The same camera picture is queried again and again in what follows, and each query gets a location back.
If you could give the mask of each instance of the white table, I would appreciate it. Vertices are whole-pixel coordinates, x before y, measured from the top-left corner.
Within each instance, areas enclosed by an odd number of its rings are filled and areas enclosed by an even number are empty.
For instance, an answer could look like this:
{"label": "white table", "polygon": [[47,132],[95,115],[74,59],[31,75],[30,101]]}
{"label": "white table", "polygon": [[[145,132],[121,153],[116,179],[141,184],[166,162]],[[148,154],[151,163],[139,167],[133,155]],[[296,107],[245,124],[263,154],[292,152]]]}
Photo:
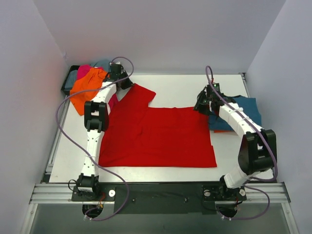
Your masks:
{"label": "white table", "polygon": [[[133,75],[131,80],[156,92],[150,107],[194,106],[198,93],[207,84],[205,75]],[[220,83],[221,91],[228,96],[247,97],[241,75],[215,75],[215,82]],[[125,94],[126,91],[120,91],[118,98],[122,98]],[[78,115],[71,103],[65,118],[64,131],[86,148],[87,132],[84,128],[83,116]],[[222,175],[228,173],[237,164],[240,143],[241,139],[235,133],[211,131],[216,168],[111,167],[108,169],[128,182],[219,181]],[[83,163],[84,152],[62,135],[56,148],[49,182],[68,182],[70,179],[77,179]],[[258,175],[265,179],[272,176],[271,170]],[[103,170],[99,171],[99,181],[120,182],[117,177]]]}

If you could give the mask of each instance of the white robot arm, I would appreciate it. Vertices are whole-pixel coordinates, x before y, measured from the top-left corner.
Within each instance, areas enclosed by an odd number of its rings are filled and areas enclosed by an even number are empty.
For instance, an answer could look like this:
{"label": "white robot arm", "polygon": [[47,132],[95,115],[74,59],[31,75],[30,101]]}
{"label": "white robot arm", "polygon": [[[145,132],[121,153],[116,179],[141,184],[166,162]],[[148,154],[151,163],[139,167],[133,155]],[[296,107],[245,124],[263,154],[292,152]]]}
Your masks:
{"label": "white robot arm", "polygon": [[[127,89],[133,85],[128,77],[120,62],[110,63],[110,71],[102,84],[102,87],[106,86],[106,88],[100,90],[91,101],[85,102],[84,126],[88,136],[86,150],[96,163],[98,163],[102,138],[109,124],[108,115],[111,112],[108,105],[109,100],[116,93],[117,88]],[[87,192],[93,196],[97,196],[99,193],[98,167],[88,155],[85,156],[76,186],[76,193]]]}
{"label": "white robot arm", "polygon": [[233,130],[242,138],[241,147],[238,154],[238,162],[234,169],[223,175],[220,179],[224,190],[236,189],[243,186],[249,178],[274,167],[272,157],[268,149],[264,146],[257,131],[245,120],[248,120],[268,143],[276,159],[276,136],[272,130],[264,130],[255,124],[240,108],[235,100],[225,96],[220,92],[218,83],[213,83],[214,89],[227,101],[232,108],[225,105],[216,95],[210,85],[198,94],[194,110],[205,115],[217,115],[225,120]]}

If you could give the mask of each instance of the white wall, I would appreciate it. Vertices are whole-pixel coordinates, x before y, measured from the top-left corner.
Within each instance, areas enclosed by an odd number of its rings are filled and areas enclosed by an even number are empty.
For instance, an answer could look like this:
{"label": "white wall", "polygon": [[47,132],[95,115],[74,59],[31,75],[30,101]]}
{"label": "white wall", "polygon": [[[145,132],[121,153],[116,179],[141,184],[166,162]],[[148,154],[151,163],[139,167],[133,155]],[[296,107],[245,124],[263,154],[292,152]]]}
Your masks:
{"label": "white wall", "polygon": [[0,233],[20,232],[56,132],[54,112],[67,71],[34,3],[0,7]]}
{"label": "white wall", "polygon": [[68,64],[127,56],[136,71],[246,72],[285,0],[34,0]]}
{"label": "white wall", "polygon": [[277,134],[285,181],[300,233],[312,232],[312,1],[287,0],[247,72],[263,126]]}

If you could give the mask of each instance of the orange shirt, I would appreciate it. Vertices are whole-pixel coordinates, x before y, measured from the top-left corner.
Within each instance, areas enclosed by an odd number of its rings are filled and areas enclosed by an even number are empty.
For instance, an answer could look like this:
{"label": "orange shirt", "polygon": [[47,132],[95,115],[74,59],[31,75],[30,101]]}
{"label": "orange shirt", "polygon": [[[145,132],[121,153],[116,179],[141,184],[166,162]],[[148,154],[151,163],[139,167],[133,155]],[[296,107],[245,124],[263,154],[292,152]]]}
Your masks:
{"label": "orange shirt", "polygon": [[[99,68],[91,68],[87,75],[79,80],[76,80],[70,94],[77,93],[82,90],[99,89],[102,87],[103,80],[107,72]],[[91,101],[98,91],[83,92],[70,98],[70,101],[74,105],[79,115],[84,114],[84,103]]]}

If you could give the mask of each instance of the teal cloth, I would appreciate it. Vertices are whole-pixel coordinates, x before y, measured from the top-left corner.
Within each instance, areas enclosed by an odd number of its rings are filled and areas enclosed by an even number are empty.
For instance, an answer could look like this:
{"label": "teal cloth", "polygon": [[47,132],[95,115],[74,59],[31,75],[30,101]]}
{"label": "teal cloth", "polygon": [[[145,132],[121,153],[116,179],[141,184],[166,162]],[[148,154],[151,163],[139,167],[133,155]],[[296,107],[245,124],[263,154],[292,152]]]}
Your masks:
{"label": "teal cloth", "polygon": [[65,90],[71,90],[77,80],[77,70],[71,71],[65,84]]}
{"label": "teal cloth", "polygon": [[108,72],[110,62],[111,62],[110,60],[105,58],[105,59],[102,59],[100,61],[90,63],[90,66],[91,67],[102,67],[104,71]]}

